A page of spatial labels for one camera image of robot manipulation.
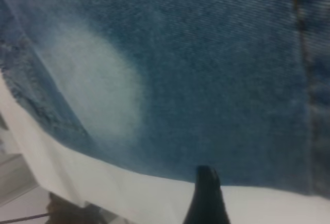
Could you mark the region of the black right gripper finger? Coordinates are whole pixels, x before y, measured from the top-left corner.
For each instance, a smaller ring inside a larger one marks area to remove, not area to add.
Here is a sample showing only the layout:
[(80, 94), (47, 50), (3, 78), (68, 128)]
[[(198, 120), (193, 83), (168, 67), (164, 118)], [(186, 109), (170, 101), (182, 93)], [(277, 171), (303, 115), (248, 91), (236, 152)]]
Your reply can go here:
[(198, 166), (192, 201), (184, 224), (230, 224), (216, 171)]

